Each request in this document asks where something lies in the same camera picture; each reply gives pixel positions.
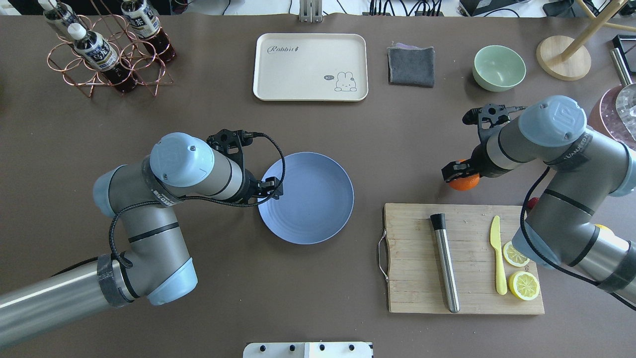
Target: black tape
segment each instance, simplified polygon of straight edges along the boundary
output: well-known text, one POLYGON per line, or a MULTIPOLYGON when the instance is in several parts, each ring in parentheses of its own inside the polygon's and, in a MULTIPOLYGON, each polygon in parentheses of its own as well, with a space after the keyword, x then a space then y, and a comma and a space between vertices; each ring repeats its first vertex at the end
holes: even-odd
POLYGON ((572 171, 578 166, 588 162, 584 152, 592 142, 593 135, 585 131, 570 147, 553 161, 544 162, 546 165, 554 167, 557 171, 572 171))
POLYGON ((624 289, 636 278, 636 243, 627 241, 630 247, 618 267, 597 287, 607 293, 624 289))
POLYGON ((163 183, 157 179, 150 168, 149 157, 146 157, 141 164, 141 175, 144 177, 144 182, 150 192, 153 193, 157 200, 164 206, 172 206, 183 202, 183 200, 172 195, 172 193, 163 186, 163 183))
POLYGON ((168 231, 168 230, 174 229, 175 227, 179 227, 179 223, 178 222, 173 222, 172 224, 164 225, 164 226, 161 226, 161 227, 159 227, 157 229, 146 231, 145 233, 142 233, 142 234, 139 234, 139 235, 135 235, 133 237, 128 238, 128 242, 129 243, 133 243, 135 241, 143 240, 145 238, 149 238, 150 236, 154 236, 154 235, 160 234, 160 233, 162 233, 164 231, 168 231))
POLYGON ((575 208, 578 208, 580 210, 585 211, 586 213, 590 214, 590 216, 594 215, 594 210, 592 210, 591 208, 579 203, 578 201, 572 199, 569 196, 565 196, 565 195, 563 195, 563 194, 561 194, 559 192, 555 192, 554 190, 551 190, 551 189, 546 189, 543 192, 545 194, 547 194, 547 195, 551 195, 551 196, 553 196, 553 197, 555 197, 557 199, 565 201, 566 203, 574 206, 575 208))
POLYGON ((97 258, 97 282, 104 298, 111 306, 119 308, 131 303, 117 287, 113 274, 113 260, 108 254, 97 258))

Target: plastic bottle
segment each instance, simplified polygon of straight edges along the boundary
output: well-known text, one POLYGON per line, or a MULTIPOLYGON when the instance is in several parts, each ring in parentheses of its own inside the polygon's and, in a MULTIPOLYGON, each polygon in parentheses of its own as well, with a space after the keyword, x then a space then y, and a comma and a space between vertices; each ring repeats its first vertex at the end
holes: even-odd
MULTIPOLYGON (((154 46, 157 56, 163 62, 168 63, 177 56, 168 36, 161 28, 159 18, 146 0, 123 0, 121 12, 137 36, 154 46)), ((154 53, 152 47, 147 43, 144 42, 144 46, 150 54, 154 53)))
POLYGON ((61 38, 67 39, 69 33, 67 28, 71 24, 80 24, 80 19, 73 9, 64 4, 58 3, 56 0, 38 0, 42 9, 44 9, 44 17, 51 28, 60 35, 61 38))
POLYGON ((71 24, 69 35, 75 39, 75 52, 84 57, 91 67, 103 73, 116 90, 130 92, 135 89, 137 75, 121 65, 119 54, 113 51, 113 46, 101 34, 86 30, 80 24, 71 24))

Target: metal clamp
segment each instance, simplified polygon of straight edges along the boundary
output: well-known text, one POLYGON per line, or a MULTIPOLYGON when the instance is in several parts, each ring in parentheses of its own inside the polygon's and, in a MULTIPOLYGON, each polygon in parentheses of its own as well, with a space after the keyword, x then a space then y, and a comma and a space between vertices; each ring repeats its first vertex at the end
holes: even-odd
POLYGON ((300 22, 322 22, 322 0, 300 0, 300 22))
POLYGON ((382 240, 384 240, 384 242, 385 242, 385 247, 387 248, 387 255, 389 253, 389 242, 386 240, 386 238, 387 238, 387 230, 386 229, 382 229, 382 237, 380 238, 380 241, 378 241, 378 267, 380 268, 380 271, 384 275, 384 280, 388 283, 389 282, 389 276, 387 275, 387 273, 382 268, 382 263, 380 262, 380 245, 382 244, 382 240))

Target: brown table surface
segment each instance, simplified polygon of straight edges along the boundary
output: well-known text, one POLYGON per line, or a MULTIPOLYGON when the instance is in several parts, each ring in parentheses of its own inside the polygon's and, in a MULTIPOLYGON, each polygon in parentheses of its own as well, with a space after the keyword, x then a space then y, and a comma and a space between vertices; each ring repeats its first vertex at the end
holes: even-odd
MULTIPOLYGON (((369 18, 292 15, 162 18, 179 52, 175 84, 152 98, 97 89, 92 99, 64 84, 45 57, 56 44, 41 17, 0 21, 0 292, 108 252, 110 220, 92 200, 101 174, 147 155, 163 135, 206 138, 220 129, 271 135, 286 154, 320 152, 351 177, 356 203, 334 238, 299 246, 273 235, 255 208, 187 203, 176 208, 199 279, 165 306, 147 299, 21 343, 5 357, 240 357, 248 342, 372 341, 375 357, 633 357, 634 312, 601 290, 539 269, 545 315, 391 314, 377 267, 385 203, 519 205, 543 170, 526 164, 484 178, 469 192, 448 188, 440 168, 470 156, 475 127, 461 118, 488 102, 525 105, 573 97, 590 111, 619 84, 610 40, 587 44, 590 73, 576 82, 547 75, 535 60, 551 35, 576 37, 583 19, 369 18), (266 103, 252 94, 254 50, 266 32, 346 32, 365 38, 369 94, 358 103, 266 103), (386 48, 434 46, 433 89, 390 85, 386 48), (517 88, 492 93, 472 79, 474 54, 501 44, 527 65, 517 88)), ((245 150, 260 176, 276 159, 265 140, 245 150)), ((635 196, 608 198, 594 220, 630 238, 635 196)), ((122 235, 120 250, 126 243, 122 235)))

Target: rabbit cartoon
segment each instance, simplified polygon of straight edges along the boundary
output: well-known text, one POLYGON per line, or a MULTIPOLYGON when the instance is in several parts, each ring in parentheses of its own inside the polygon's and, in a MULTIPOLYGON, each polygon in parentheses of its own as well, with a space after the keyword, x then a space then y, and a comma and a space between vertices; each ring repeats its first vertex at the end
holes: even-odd
POLYGON ((336 81, 336 88, 334 89, 337 92, 355 92, 356 81, 354 80, 354 74, 351 72, 338 72, 338 81, 336 81))

